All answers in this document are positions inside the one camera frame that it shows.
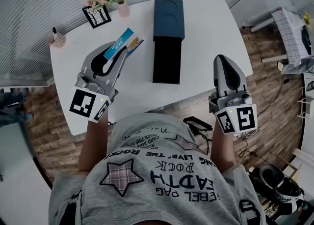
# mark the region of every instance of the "gray t-shirt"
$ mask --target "gray t-shirt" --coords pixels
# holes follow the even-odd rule
[[[56,175],[49,216],[51,225],[59,224],[75,202],[76,224],[246,224],[241,199],[254,203],[264,224],[243,166],[221,174],[187,125],[168,115],[145,113],[116,123],[107,156],[87,177]]]

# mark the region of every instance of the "star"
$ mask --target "star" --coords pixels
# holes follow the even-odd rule
[[[196,150],[199,151],[201,153],[204,153],[201,149],[198,148],[198,145],[196,145],[195,143],[189,142],[186,139],[182,138],[181,136],[177,135],[175,139],[169,139],[169,138],[165,138],[166,140],[172,141],[176,144],[178,144],[179,146],[182,147],[182,149],[184,151],[187,150]]]
[[[115,188],[121,197],[127,192],[130,184],[144,181],[133,171],[133,159],[122,164],[107,163],[108,174],[99,183],[99,185],[110,185]]]

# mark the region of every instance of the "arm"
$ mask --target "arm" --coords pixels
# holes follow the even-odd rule
[[[98,123],[88,122],[87,133],[78,160],[78,174],[88,175],[107,154],[108,113]]]
[[[217,121],[212,136],[210,159],[221,173],[236,164],[233,135],[224,135]]]

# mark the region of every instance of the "person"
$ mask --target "person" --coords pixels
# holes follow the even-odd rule
[[[31,113],[25,113],[24,111],[5,111],[4,107],[14,104],[23,103],[28,91],[18,92],[16,94],[11,92],[0,93],[0,127],[13,124],[23,123],[33,119]]]
[[[282,62],[277,62],[277,67],[283,74],[302,74],[302,73],[312,73],[314,74],[314,56],[308,56],[301,60],[301,64],[294,66],[293,64],[283,64]]]
[[[185,123],[165,114],[124,118],[107,139],[105,113],[88,123],[78,172],[55,175],[49,224],[248,224],[242,200],[260,215],[254,224],[265,224],[253,185],[236,164],[233,135],[223,135],[219,124],[210,158]]]

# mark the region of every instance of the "white table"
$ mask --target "white table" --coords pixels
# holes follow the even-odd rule
[[[154,1],[130,6],[130,15],[110,13],[112,22],[92,29],[83,24],[66,34],[62,49],[51,47],[54,80],[61,106],[73,135],[86,132],[87,119],[69,114],[74,84],[85,57],[100,45],[115,41],[127,28],[144,39],[126,60],[109,107],[109,121],[147,112],[214,88],[213,60],[223,54],[236,62],[245,76],[252,74],[249,56],[236,22],[224,0],[183,0],[185,39],[181,78],[177,84],[154,84]]]

